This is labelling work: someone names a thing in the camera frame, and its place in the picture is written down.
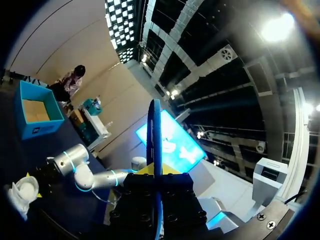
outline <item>white plastic bag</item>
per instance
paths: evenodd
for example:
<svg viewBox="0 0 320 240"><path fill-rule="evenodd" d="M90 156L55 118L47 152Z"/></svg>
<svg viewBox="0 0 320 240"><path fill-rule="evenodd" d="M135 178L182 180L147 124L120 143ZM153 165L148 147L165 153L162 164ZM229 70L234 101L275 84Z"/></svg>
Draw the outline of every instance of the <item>white plastic bag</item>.
<svg viewBox="0 0 320 240"><path fill-rule="evenodd" d="M12 188L8 190L8 197L21 214L23 219L27 220L29 204L37 199L39 184L35 177L26 176L21 178L17 183L12 183Z"/></svg>

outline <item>blue box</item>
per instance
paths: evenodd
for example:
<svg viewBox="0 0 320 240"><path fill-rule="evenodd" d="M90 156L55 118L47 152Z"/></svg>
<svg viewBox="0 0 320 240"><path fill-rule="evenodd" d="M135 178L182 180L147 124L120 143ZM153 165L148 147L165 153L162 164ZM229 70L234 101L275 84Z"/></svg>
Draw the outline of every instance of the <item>blue box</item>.
<svg viewBox="0 0 320 240"><path fill-rule="evenodd" d="M88 113L91 116L97 116L99 113L102 112L101 107L98 107L93 104L94 100L92 98L88 98L87 100L84 101L83 106L88 110Z"/></svg>
<svg viewBox="0 0 320 240"><path fill-rule="evenodd" d="M28 122L23 100L43 102L50 120ZM25 81L20 81L14 94L14 115L22 140L53 133L65 120L50 89Z"/></svg>

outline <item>robotic arm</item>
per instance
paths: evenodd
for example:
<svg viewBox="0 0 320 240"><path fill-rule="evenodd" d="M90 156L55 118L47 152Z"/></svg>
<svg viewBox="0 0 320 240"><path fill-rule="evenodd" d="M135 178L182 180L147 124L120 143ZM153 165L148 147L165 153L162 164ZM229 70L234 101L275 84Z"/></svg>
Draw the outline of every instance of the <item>robotic arm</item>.
<svg viewBox="0 0 320 240"><path fill-rule="evenodd" d="M129 173L138 171L147 164L144 157L134 157L131 162L132 169L108 170L93 174L88 166L88 159L87 149L82 144L77 144L54 157L53 162L63 176L73 172L75 185L83 192L121 185Z"/></svg>

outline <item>ventilation fan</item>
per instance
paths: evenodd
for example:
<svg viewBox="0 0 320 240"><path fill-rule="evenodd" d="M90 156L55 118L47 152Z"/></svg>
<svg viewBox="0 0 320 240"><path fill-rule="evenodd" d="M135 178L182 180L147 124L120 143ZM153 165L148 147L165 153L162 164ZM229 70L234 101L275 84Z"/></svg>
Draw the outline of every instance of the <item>ventilation fan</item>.
<svg viewBox="0 0 320 240"><path fill-rule="evenodd" d="M233 59L233 53L230 49L228 48L222 48L220 50L221 57L223 60L225 60L227 63L231 62Z"/></svg>

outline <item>yellow object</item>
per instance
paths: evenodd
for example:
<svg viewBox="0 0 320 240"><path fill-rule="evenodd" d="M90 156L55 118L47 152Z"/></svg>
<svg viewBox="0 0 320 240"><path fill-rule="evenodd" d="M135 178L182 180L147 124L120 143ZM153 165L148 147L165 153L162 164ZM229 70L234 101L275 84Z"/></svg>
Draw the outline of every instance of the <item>yellow object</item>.
<svg viewBox="0 0 320 240"><path fill-rule="evenodd" d="M154 163L149 164L148 166L142 168L140 171L136 172L135 174L154 174ZM162 163L162 174L181 174L181 172L174 170L172 167L168 166L165 163Z"/></svg>
<svg viewBox="0 0 320 240"><path fill-rule="evenodd" d="M42 196L41 196L40 193L38 193L37 197L38 197L38 198L42 198Z"/></svg>
<svg viewBox="0 0 320 240"><path fill-rule="evenodd" d="M23 99L23 109L28 123L50 121L43 101Z"/></svg>

